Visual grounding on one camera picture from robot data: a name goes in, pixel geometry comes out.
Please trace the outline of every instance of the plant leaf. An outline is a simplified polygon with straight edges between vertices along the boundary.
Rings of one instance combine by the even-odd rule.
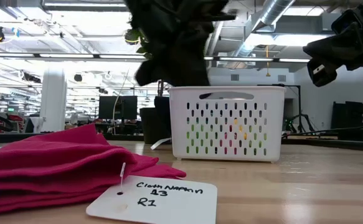
[[[150,53],[145,53],[144,58],[151,60],[153,58],[153,56]]]
[[[146,53],[147,51],[145,50],[145,48],[144,47],[140,47],[138,50],[137,50],[137,53],[139,53],[139,54],[144,54],[144,53]]]

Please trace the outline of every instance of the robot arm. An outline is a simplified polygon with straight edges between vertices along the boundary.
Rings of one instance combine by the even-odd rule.
[[[312,56],[308,72],[316,86],[336,79],[336,69],[345,65],[351,71],[363,67],[363,3],[346,10],[332,24],[335,36],[309,43],[304,52]]]

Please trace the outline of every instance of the yellow object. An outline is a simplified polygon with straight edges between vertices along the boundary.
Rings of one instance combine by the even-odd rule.
[[[16,37],[17,37],[17,29],[14,29],[14,36],[12,37],[12,39],[10,39],[8,41],[0,42],[0,44],[8,44],[11,41],[13,41]]]
[[[268,57],[268,45],[267,45],[267,47],[266,47],[266,55],[267,55],[267,57]],[[267,75],[266,75],[266,77],[270,77],[270,76],[271,76],[271,75],[270,75],[269,68],[270,68],[270,63],[269,63],[269,62],[267,62]]]

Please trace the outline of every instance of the basket handle hole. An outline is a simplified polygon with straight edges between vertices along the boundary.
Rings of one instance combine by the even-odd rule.
[[[248,93],[239,93],[232,91],[205,93],[199,95],[201,100],[253,100],[255,96]]]

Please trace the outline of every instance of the computer monitor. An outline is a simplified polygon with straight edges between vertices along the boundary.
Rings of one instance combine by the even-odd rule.
[[[100,119],[113,118],[113,106],[117,96],[100,96],[98,117]],[[137,119],[137,96],[121,96],[116,104],[115,119]]]

